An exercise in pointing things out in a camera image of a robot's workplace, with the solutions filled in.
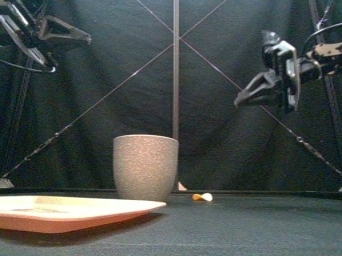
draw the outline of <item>black curtain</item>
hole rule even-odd
[[[171,0],[51,1],[49,14],[87,31],[93,44],[58,56],[57,74],[31,76],[9,166],[73,126],[11,173],[18,187],[114,188],[113,139],[173,135],[173,8]],[[180,12],[185,186],[338,190],[341,176],[298,142],[340,167],[324,81],[304,86],[298,112],[233,104],[266,70],[261,31],[298,49],[314,32],[308,1],[182,0]]]

